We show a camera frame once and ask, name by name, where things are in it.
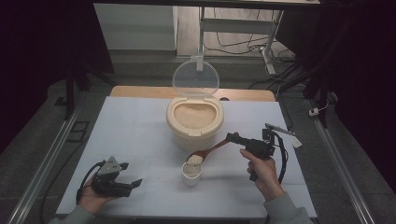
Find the small white cup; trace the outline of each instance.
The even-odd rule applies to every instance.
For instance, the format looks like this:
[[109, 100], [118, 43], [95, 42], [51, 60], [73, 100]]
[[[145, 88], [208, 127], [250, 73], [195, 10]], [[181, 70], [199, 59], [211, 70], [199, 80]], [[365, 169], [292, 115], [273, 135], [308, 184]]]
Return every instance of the small white cup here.
[[183, 182], [187, 186], [194, 187], [201, 179], [201, 165], [189, 166], [184, 162], [181, 173]]

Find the clear plastic lid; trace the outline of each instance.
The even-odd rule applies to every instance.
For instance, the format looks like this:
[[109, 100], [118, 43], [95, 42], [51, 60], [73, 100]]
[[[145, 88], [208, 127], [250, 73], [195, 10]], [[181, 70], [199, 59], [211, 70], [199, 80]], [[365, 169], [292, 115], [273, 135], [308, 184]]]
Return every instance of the clear plastic lid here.
[[219, 74], [205, 61], [187, 61], [175, 71], [172, 85], [180, 95], [213, 95], [219, 89]]

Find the white tabletop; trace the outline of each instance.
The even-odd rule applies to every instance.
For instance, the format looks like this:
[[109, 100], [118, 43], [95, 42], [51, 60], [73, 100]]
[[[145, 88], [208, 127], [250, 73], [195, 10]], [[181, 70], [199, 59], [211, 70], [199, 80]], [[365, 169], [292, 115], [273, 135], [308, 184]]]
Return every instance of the white tabletop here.
[[[266, 217], [263, 197], [246, 171], [248, 161], [229, 143], [212, 152], [202, 164], [200, 183], [187, 187], [181, 180], [181, 166], [189, 152], [173, 142], [165, 111], [170, 100], [107, 97], [84, 149], [75, 173], [58, 207], [57, 214], [69, 214], [75, 207], [77, 189], [88, 170], [97, 162], [114, 156], [129, 162], [116, 181], [131, 183], [143, 178], [128, 198], [108, 203], [101, 215], [109, 217]], [[276, 102], [221, 102], [224, 123], [217, 142], [227, 133], [262, 139], [265, 123], [286, 129]], [[279, 134], [289, 152], [282, 187], [296, 206], [304, 206], [316, 217], [289, 135]], [[281, 165], [279, 149], [274, 156]]]

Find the wooden spoon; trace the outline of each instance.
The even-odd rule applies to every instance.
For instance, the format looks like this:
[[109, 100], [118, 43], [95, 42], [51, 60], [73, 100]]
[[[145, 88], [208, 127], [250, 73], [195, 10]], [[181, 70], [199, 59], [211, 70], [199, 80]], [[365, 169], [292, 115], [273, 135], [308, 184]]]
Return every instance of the wooden spoon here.
[[213, 147], [211, 147], [209, 149], [194, 151], [194, 152], [192, 152], [190, 154], [190, 156], [186, 159], [186, 161], [188, 161], [189, 158], [191, 156], [194, 156], [194, 155], [202, 157], [202, 161], [204, 161], [206, 159], [207, 155], [209, 155], [210, 152], [214, 151], [218, 147], [222, 147], [222, 146], [226, 145], [227, 143], [229, 143], [229, 141], [227, 141], [227, 139], [224, 139], [224, 140], [222, 140], [221, 142], [217, 143], [215, 146], [213, 146]]

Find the white wall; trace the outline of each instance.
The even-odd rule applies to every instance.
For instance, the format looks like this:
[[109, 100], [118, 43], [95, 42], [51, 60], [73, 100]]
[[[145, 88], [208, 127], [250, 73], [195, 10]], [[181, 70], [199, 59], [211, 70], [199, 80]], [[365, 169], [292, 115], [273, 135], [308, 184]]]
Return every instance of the white wall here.
[[177, 48], [177, 7], [94, 6], [108, 49]]

